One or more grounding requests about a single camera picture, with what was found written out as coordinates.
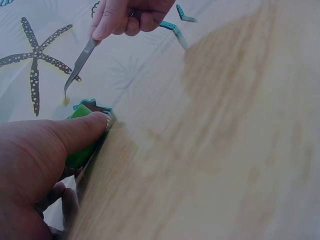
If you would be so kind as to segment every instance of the tweezers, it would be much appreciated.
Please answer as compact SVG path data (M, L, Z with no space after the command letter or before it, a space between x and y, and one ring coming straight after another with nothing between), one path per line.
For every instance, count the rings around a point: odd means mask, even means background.
M66 81L64 85L64 99L67 99L67 89L71 85L71 83L75 80L75 78L78 76L80 73L81 69L84 67L86 61L88 60L89 56L95 49L95 47L98 45L99 41L93 39L92 37L90 38L89 42L86 44L85 48L82 50L80 53L79 57L76 59L74 63L74 68Z

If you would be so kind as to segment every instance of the green object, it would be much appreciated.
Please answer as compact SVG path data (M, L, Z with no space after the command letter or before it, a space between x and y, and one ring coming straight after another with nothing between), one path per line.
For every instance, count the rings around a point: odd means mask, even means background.
M84 105L80 105L74 113L69 117L70 119L84 117L92 113L92 111ZM80 150L66 158L65 165L72 169L79 169L84 167L86 163L90 160L91 156L94 154L97 146L99 145L99 140L87 148Z

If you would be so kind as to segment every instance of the starfish print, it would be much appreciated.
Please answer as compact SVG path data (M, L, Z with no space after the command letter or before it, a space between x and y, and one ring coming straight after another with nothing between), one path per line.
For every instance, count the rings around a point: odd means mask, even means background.
M56 40L61 34L65 33L69 29L71 29L73 26L67 25L63 28L58 29L54 34L49 36L44 43L41 45L38 44L38 41L36 39L36 36L34 34L34 31L32 30L28 20L25 17L21 18L22 27L24 30L24 33L26 35L26 38L28 39L32 52L27 53L18 53L13 54L10 56L6 56L4 58L0 59L0 68L5 65L9 65L12 63L19 63L22 60L26 59L33 59L32 65L31 65L31 72L30 72L30 89L31 89L31 100L33 104L33 111L36 116L39 115L40 110L40 95L39 95L39 70L38 70L38 60L43 60L65 74L70 74L72 72L72 69L65 65L63 62L49 56L43 53L43 51L48 47L50 44L53 43L54 40ZM78 82L81 81L81 78L77 76L75 78Z

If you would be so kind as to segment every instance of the person's hand holding tweezers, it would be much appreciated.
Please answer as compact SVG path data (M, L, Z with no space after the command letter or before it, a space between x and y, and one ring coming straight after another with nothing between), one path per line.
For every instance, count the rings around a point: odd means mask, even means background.
M101 0L90 36L101 41L111 34L135 36L159 26L175 0Z

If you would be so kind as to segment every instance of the wood grain surface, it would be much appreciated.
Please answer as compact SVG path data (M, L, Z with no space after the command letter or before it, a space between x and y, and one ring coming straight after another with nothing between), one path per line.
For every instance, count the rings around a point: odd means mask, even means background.
M69 239L320 238L320 1L222 2L114 108Z

